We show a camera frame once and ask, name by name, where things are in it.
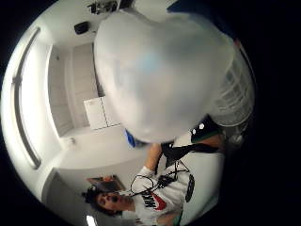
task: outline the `balloon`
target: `balloon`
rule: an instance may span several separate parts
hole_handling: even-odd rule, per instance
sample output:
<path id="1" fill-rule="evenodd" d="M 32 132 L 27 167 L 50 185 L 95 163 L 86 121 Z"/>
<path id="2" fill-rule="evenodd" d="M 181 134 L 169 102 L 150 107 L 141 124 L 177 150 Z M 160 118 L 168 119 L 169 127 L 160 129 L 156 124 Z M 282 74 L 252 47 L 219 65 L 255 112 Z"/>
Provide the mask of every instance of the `balloon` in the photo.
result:
<path id="1" fill-rule="evenodd" d="M 142 141 L 165 142 L 209 112 L 234 49 L 201 16 L 170 13 L 159 23 L 129 10 L 100 24 L 94 54 L 104 93 L 125 128 Z"/>

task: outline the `white t-shirt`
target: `white t-shirt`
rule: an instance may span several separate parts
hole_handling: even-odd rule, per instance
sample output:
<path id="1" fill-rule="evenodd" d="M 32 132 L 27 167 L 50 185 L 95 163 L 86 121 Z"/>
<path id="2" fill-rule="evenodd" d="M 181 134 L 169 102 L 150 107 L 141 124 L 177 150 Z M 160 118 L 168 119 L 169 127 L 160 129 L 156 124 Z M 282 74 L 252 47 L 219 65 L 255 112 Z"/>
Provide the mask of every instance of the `white t-shirt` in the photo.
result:
<path id="1" fill-rule="evenodd" d="M 177 170 L 187 170 L 184 164 L 179 160 Z M 175 165 L 166 168 L 161 175 L 167 175 L 175 170 Z M 133 196 L 135 202 L 135 213 L 140 220 L 148 225 L 157 225 L 157 219 L 167 213 L 179 213 L 182 211 L 182 206 L 185 201 L 187 185 L 189 182 L 189 172 L 178 172 L 178 180 L 172 182 L 164 188 L 159 188 L 153 192 L 144 192 Z M 143 167 L 137 174 L 132 191 L 134 193 L 146 190 L 146 188 L 157 185 L 158 176 L 154 175 L 154 171 Z"/>

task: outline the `white cabinet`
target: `white cabinet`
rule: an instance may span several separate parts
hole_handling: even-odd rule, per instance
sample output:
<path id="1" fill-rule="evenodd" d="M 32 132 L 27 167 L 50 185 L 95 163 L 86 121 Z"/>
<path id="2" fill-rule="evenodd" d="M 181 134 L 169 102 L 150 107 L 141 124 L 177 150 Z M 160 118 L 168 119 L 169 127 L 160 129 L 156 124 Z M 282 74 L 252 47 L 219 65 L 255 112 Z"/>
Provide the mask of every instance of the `white cabinet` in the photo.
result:
<path id="1" fill-rule="evenodd" d="M 86 100 L 84 105 L 91 129 L 102 129 L 120 124 L 113 107 L 105 96 Z"/>

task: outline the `man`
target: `man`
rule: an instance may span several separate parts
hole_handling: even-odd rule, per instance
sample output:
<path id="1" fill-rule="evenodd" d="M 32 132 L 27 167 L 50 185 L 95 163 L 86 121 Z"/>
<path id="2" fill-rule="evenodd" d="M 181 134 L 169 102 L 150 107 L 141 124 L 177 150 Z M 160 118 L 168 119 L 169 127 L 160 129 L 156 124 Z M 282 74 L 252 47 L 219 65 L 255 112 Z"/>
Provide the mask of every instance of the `man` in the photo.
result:
<path id="1" fill-rule="evenodd" d="M 207 137 L 199 143 L 219 150 L 223 146 L 223 140 L 219 134 Z M 90 203 L 94 209 L 109 216 L 120 214 L 122 211 L 133 211 L 145 224 L 173 225 L 174 220 L 177 220 L 182 213 L 190 173 L 182 161 L 178 160 L 161 174 L 171 178 L 168 185 L 159 187 L 157 184 L 160 179 L 155 176 L 155 169 L 161 155 L 161 145 L 152 144 L 148 150 L 144 167 L 132 183 L 133 195 L 102 193 L 92 187 L 86 193 L 86 202 Z"/>

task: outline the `wall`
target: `wall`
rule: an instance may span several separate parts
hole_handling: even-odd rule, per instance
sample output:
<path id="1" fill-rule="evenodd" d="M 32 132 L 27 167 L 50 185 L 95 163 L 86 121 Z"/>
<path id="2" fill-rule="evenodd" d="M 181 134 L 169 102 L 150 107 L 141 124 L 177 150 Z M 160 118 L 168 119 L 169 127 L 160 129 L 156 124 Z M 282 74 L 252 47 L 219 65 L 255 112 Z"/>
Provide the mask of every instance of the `wall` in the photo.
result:
<path id="1" fill-rule="evenodd" d="M 64 57 L 53 46 L 49 55 L 48 95 L 55 128 L 59 136 L 63 136 L 73 128 L 64 75 Z"/>
<path id="2" fill-rule="evenodd" d="M 89 126 L 84 101 L 98 97 L 92 43 L 76 46 L 72 51 L 74 105 L 78 127 Z"/>

